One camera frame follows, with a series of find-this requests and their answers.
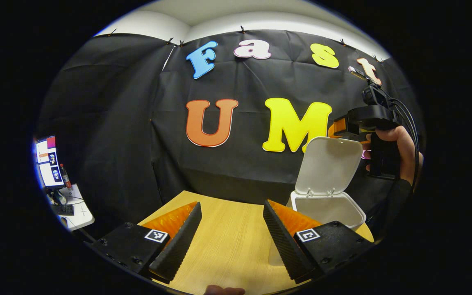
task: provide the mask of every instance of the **person's hand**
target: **person's hand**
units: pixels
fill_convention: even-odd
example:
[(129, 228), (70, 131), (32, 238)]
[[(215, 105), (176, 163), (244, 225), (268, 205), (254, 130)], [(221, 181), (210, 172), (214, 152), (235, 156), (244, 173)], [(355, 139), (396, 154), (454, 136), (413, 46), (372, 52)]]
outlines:
[(216, 285), (206, 286), (204, 295), (244, 295), (245, 290), (242, 288), (221, 288)]
[[(396, 141), (398, 150), (400, 153), (400, 178), (408, 181), (410, 184), (413, 183), (414, 178), (414, 166), (415, 166), (415, 154), (414, 154), (414, 142), (403, 126), (398, 126), (395, 129), (382, 131), (376, 129), (376, 134), (381, 140), (385, 141)], [(367, 134), (367, 140), (371, 140), (371, 134)], [(365, 153), (363, 156), (367, 159), (371, 158), (371, 143), (363, 145)], [(418, 153), (418, 177), (420, 177), (420, 170), (424, 163), (424, 156), (422, 153)], [(371, 169), (371, 165), (365, 167), (367, 171)]]

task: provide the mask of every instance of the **white wall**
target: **white wall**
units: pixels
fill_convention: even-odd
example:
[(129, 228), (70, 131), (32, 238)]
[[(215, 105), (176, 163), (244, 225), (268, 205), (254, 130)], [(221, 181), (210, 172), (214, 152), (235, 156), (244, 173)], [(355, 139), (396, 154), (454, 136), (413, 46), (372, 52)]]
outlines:
[(228, 15), (208, 20), (193, 27), (181, 20), (162, 13), (133, 11), (113, 22), (107, 28), (103, 29), (103, 31), (97, 33), (96, 36), (110, 34), (110, 32), (116, 29), (115, 34), (139, 34), (165, 41), (173, 37), (172, 43), (179, 44), (180, 40), (187, 42), (224, 32), (238, 31), (241, 30), (240, 25), (243, 26), (245, 30), (290, 30), (293, 32), (319, 35), (336, 41), (343, 39), (346, 44), (362, 52), (370, 55), (375, 54), (378, 60), (390, 57), (388, 52), (372, 41), (368, 36), (359, 35), (341, 26), (319, 19), (291, 13), (270, 11)]
[(117, 33), (130, 33), (146, 35), (168, 41), (172, 37), (172, 43), (179, 44), (185, 39), (185, 35), (191, 26), (179, 19), (153, 11), (133, 11), (126, 14), (109, 26), (104, 28), (98, 35), (110, 34), (114, 29)]

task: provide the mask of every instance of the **container lid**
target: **container lid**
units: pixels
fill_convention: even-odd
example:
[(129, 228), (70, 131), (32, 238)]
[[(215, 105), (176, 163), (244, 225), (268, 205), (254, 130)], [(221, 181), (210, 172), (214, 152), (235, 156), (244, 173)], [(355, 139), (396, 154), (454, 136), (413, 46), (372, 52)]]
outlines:
[(324, 136), (313, 138), (305, 150), (296, 192), (305, 195), (309, 188), (314, 195), (343, 192), (360, 164), (362, 152), (362, 144), (358, 141)]

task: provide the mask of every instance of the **blue letter f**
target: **blue letter f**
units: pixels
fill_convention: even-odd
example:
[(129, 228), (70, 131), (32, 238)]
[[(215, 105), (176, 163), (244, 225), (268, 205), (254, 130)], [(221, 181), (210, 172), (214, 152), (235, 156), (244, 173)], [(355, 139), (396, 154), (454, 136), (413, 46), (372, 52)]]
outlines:
[(207, 60), (214, 60), (214, 58), (216, 58), (214, 50), (210, 48), (214, 48), (217, 45), (218, 43), (215, 41), (210, 41), (202, 47), (191, 52), (191, 54), (185, 58), (193, 63), (194, 79), (198, 79), (202, 75), (205, 75), (208, 71), (214, 69), (214, 64), (209, 64)]

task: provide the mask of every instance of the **computer monitor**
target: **computer monitor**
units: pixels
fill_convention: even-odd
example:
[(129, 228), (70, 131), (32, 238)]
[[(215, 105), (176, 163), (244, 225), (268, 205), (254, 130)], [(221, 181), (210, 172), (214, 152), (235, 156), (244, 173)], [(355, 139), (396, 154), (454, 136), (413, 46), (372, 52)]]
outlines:
[(43, 181), (40, 185), (45, 185), (46, 188), (50, 189), (65, 187), (58, 163), (55, 136), (37, 140), (36, 161)]

